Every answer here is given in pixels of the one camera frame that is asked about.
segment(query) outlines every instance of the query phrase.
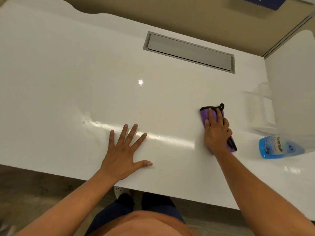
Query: forearm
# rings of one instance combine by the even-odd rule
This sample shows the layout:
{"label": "forearm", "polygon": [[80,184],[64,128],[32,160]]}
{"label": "forearm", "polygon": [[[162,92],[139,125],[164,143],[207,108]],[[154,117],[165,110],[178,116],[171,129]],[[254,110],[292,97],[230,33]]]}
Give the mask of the forearm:
{"label": "forearm", "polygon": [[104,177],[101,172],[97,172],[90,180],[16,235],[73,235],[82,221],[115,183],[115,179]]}
{"label": "forearm", "polygon": [[232,153],[218,151],[215,156],[255,235],[315,235],[311,221],[252,174]]}

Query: leg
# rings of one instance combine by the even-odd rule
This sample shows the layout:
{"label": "leg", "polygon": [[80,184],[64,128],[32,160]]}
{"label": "leg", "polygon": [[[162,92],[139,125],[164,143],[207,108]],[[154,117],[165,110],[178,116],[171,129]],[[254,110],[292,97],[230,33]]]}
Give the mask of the leg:
{"label": "leg", "polygon": [[185,223],[183,217],[179,214],[172,200],[164,195],[143,193],[142,210],[149,210],[161,214],[166,214],[179,219]]}
{"label": "leg", "polygon": [[132,197],[126,193],[121,194],[119,198],[99,212],[93,219],[91,225],[85,233],[85,236],[97,230],[104,224],[134,210],[134,201]]}

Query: microfiber cloth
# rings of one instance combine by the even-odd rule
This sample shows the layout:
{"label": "microfiber cloth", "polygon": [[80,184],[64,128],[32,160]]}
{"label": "microfiber cloth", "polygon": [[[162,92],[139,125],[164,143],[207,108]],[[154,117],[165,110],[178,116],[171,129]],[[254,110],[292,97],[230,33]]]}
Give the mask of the microfiber cloth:
{"label": "microfiber cloth", "polygon": [[[203,122],[203,126],[206,128],[206,126],[204,125],[204,121],[206,119],[208,119],[208,109],[212,109],[212,115],[214,116],[215,120],[217,121],[218,118],[217,118],[217,115],[216,115],[216,109],[220,109],[221,113],[222,113],[222,116],[224,117],[224,112],[223,112],[223,109],[224,109],[224,104],[221,103],[220,106],[218,107],[212,107],[212,106],[209,106],[209,107],[202,107],[200,109],[200,114],[201,114],[201,118],[202,118],[202,122]],[[234,143],[234,140],[232,137],[229,137],[229,139],[227,139],[227,142],[226,142],[226,146],[227,146],[227,149],[230,151],[230,152],[235,152],[237,151],[237,148],[236,148],[236,145]]]}

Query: hand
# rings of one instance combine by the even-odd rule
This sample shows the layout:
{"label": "hand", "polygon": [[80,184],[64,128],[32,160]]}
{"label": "hand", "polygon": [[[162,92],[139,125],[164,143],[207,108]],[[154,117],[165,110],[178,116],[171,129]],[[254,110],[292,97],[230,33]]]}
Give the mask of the hand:
{"label": "hand", "polygon": [[217,119],[212,115],[212,109],[209,108],[208,118],[204,121],[206,131],[204,132],[204,142],[207,147],[215,154],[218,151],[227,150],[226,141],[232,135],[229,129],[229,121],[222,117],[221,111],[217,108]]}
{"label": "hand", "polygon": [[102,162],[100,171],[115,179],[116,182],[125,179],[141,167],[152,166],[152,163],[147,160],[134,163],[134,153],[147,137],[147,133],[144,133],[132,146],[129,146],[136,133],[137,127],[137,124],[132,127],[125,140],[128,130],[128,125],[126,124],[116,146],[114,143],[114,130],[111,130],[109,134],[108,151]]}

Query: floor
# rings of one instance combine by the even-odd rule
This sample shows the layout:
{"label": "floor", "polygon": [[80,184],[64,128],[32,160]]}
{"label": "floor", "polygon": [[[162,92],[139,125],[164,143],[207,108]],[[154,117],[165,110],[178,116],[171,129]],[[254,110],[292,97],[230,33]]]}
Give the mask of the floor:
{"label": "floor", "polygon": [[[84,181],[0,165],[0,219],[20,230],[39,217]],[[140,209],[141,192],[135,193]],[[115,200],[108,192],[77,230],[84,235],[93,217]],[[252,236],[239,210],[172,198],[187,225],[204,236]]]}

